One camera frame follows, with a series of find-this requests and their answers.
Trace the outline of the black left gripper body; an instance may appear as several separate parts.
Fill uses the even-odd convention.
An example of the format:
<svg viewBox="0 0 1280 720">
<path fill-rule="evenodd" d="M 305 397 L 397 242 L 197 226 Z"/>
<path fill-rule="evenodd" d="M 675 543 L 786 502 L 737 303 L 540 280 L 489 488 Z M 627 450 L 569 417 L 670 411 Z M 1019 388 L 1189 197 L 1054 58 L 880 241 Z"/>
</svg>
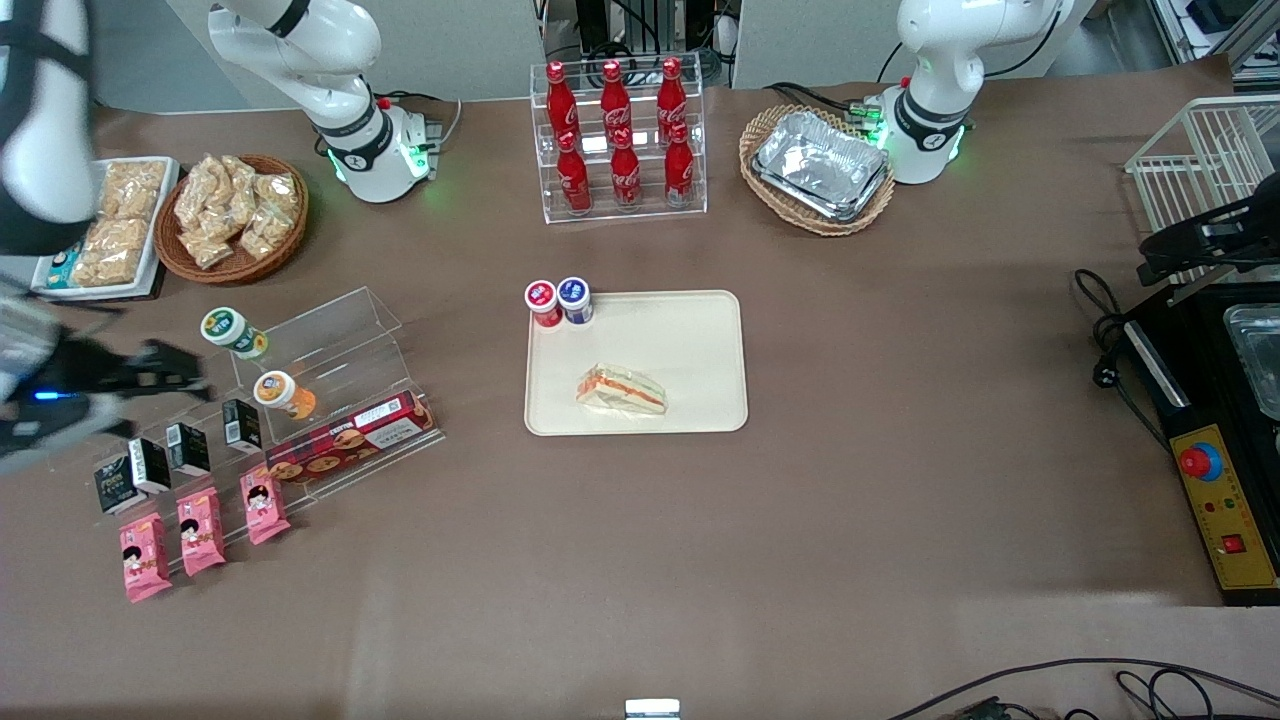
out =
<svg viewBox="0 0 1280 720">
<path fill-rule="evenodd" d="M 1233 266 L 1240 272 L 1277 265 L 1277 195 L 1254 195 L 1196 218 L 1201 254 L 1197 266 Z"/>
</svg>

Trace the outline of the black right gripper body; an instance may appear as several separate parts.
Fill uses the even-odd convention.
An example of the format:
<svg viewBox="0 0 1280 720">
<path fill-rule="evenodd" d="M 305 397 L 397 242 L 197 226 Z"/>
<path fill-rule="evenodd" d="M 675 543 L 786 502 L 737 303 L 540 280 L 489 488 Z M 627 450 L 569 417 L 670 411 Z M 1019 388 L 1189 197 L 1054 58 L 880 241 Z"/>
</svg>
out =
<svg viewBox="0 0 1280 720">
<path fill-rule="evenodd" d="M 137 352 L 113 352 L 91 338 L 60 338 L 49 360 L 35 374 L 35 400 L 52 402 L 86 395 L 142 396 L 142 364 L 154 351 L 145 341 Z"/>
</svg>

